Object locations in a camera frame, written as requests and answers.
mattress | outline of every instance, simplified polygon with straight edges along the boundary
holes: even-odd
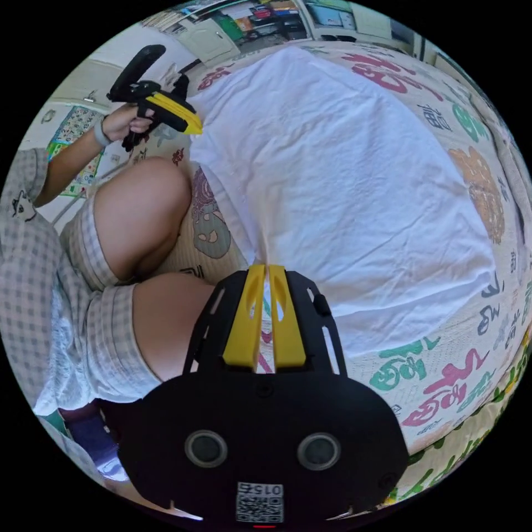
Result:
[[[411,465],[390,496],[389,503],[396,502],[434,484],[467,457],[495,424],[526,365],[532,320],[530,176],[489,105],[447,74],[371,44],[282,46],[295,45],[378,83],[425,124],[468,185],[495,255],[490,286],[434,333],[346,360],[349,376],[379,393],[401,424]],[[245,54],[192,78],[189,95],[277,49]],[[189,145],[189,137],[162,125],[134,149],[131,163],[155,155],[169,158],[192,183],[192,204],[176,248],[158,273],[185,272],[216,283],[248,265],[204,173],[190,162]],[[257,371],[273,371],[267,298]]]

white towel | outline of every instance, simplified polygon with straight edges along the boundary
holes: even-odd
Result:
[[[190,99],[191,159],[249,263],[327,297],[348,356],[442,325],[495,268],[466,185],[399,100],[288,47]]]

cabinet door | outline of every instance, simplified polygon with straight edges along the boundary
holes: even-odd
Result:
[[[210,19],[189,26],[177,36],[177,40],[207,66],[213,60],[224,61],[240,53],[222,28]]]
[[[50,99],[105,112],[110,106],[107,93],[121,72],[119,66],[87,59],[67,76]]]
[[[357,4],[351,5],[355,17],[356,32],[374,35],[382,39],[392,38],[390,18],[372,9]]]

wrist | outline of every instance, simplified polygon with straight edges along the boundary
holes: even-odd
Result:
[[[107,147],[112,143],[111,138],[109,138],[109,129],[106,127],[106,118],[107,116],[104,116],[94,125],[94,136],[102,147]]]

wristband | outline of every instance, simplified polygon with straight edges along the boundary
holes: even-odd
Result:
[[[98,144],[101,144],[103,147],[109,146],[112,141],[109,140],[109,138],[105,135],[102,123],[107,117],[104,116],[101,120],[98,120],[98,122],[94,125],[94,136],[96,137],[96,140]]]

